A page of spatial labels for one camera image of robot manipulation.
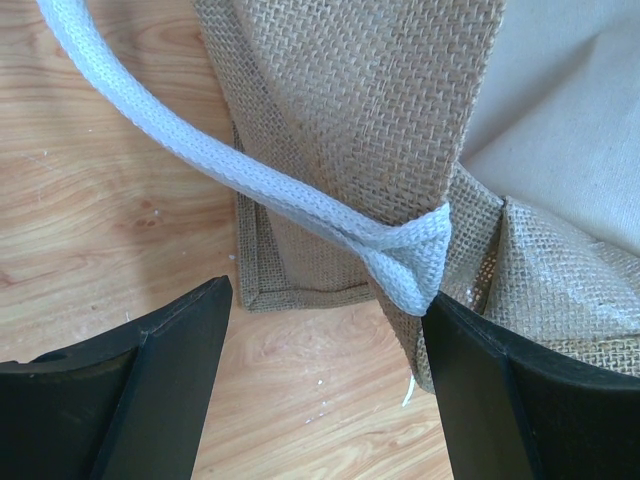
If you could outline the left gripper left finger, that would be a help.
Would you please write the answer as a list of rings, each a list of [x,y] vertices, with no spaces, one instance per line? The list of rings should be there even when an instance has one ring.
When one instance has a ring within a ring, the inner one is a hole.
[[[211,279],[93,338],[1,366],[5,479],[188,479],[233,290]]]

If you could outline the burlap canvas bag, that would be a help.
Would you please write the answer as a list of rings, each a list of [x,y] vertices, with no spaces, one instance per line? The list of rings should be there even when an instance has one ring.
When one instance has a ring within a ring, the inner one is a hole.
[[[376,297],[433,382],[438,292],[639,373],[635,1],[198,1],[228,147],[121,64],[82,1],[40,10],[88,82],[238,195],[255,312]]]

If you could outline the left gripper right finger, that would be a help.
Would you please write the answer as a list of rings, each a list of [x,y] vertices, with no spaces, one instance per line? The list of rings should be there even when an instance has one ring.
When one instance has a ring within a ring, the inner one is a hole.
[[[552,351],[444,293],[422,325],[455,478],[638,478],[638,379]]]

